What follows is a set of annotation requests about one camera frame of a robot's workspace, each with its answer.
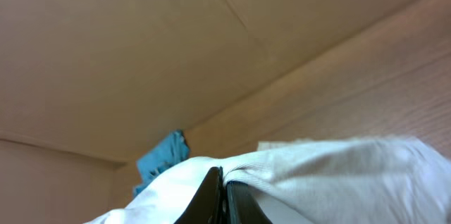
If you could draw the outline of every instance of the black object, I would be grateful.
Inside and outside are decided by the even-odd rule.
[[[269,224],[271,221],[242,182],[223,188],[222,167],[210,168],[190,204],[176,224]]]

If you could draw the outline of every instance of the blue cloth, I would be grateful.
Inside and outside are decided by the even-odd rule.
[[[155,148],[136,161],[142,184],[133,188],[136,197],[147,185],[165,170],[188,158],[190,149],[185,143],[182,130],[166,136]]]

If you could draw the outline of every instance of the beige wall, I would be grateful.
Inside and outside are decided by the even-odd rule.
[[[0,140],[0,222],[81,223],[108,208],[115,166]]]

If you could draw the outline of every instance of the white cloth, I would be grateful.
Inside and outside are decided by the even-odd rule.
[[[224,185],[235,180],[259,190],[257,201],[274,223],[450,221],[451,163],[417,139],[277,147],[191,158],[158,176],[125,209],[91,223],[174,223],[212,166],[223,167]]]

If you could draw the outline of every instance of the wooden floor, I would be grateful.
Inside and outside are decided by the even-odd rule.
[[[193,156],[213,157],[391,134],[451,157],[451,0],[418,0],[185,131]]]

